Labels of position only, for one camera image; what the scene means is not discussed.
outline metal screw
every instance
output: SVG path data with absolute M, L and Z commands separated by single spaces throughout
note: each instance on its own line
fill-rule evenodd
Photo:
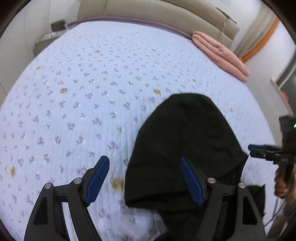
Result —
M 216 182 L 216 180 L 215 180 L 214 178 L 212 178 L 212 177 L 209 177 L 209 178 L 207 179 L 207 181 L 208 181 L 209 183 L 211 183 L 211 184 L 213 184 L 213 183 Z
M 240 188 L 245 188 L 245 187 L 246 187 L 246 184 L 244 184 L 244 183 L 239 183 L 239 187 L 240 187 Z
M 75 184 L 79 184 L 79 183 L 81 183 L 81 181 L 82 181 L 82 179 L 79 177 L 74 179 Z
M 45 189 L 50 189 L 51 186 L 52 186 L 52 185 L 51 185 L 50 183 L 47 183 L 47 184 L 44 185 L 44 188 L 45 188 Z

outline white wall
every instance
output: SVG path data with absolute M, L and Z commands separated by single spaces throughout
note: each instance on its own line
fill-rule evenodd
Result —
M 281 143 L 278 118 L 289 114 L 279 92 L 270 82 L 276 81 L 285 70 L 295 51 L 295 44 L 282 23 L 276 27 L 266 45 L 249 61 L 247 86 L 257 100 L 277 143 Z
M 4 94 L 34 59 L 34 43 L 51 32 L 50 23 L 77 20 L 79 4 L 79 0 L 32 0 L 12 20 L 0 38 L 0 83 Z
M 228 14 L 238 25 L 239 31 L 230 48 L 234 51 L 248 28 L 257 17 L 262 2 L 260 0 L 206 0 Z

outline pink folded blanket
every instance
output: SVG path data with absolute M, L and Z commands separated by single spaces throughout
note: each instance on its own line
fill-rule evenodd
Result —
M 247 81 L 247 77 L 250 75 L 249 70 L 223 44 L 202 32 L 193 32 L 192 41 L 221 69 L 232 74 L 244 83 Z

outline blue gripper pad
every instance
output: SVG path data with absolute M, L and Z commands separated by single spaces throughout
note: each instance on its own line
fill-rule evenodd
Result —
M 98 194 L 101 190 L 104 180 L 108 174 L 109 168 L 110 168 L 109 158 L 104 156 L 103 161 L 101 162 L 99 168 L 97 169 L 97 171 L 95 172 L 95 174 L 93 175 L 92 179 L 90 180 L 87 186 L 86 198 L 84 200 L 85 207 L 89 207 L 90 204 L 94 202 L 98 197 Z
M 193 201 L 197 202 L 199 206 L 202 206 L 205 202 L 202 196 L 202 186 L 198 182 L 196 176 L 194 175 L 192 169 L 190 168 L 184 157 L 181 158 L 180 168 L 183 178 L 193 198 Z

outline white floral bedsheet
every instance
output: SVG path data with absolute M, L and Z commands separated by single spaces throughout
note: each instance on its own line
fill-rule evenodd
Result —
M 125 206 L 124 178 L 141 125 L 163 100 L 185 92 L 209 96 L 243 149 L 274 143 L 247 87 L 188 39 L 99 21 L 52 43 L 25 69 L 0 111 L 0 218 L 12 236 L 23 240 L 45 183 L 67 184 L 101 155 L 109 157 L 110 171 L 89 212 L 103 241 L 153 240 L 163 233 L 157 213 Z M 243 173 L 246 183 L 272 183 L 267 209 L 275 168 L 250 158 Z M 76 240 L 68 209 L 65 218 Z

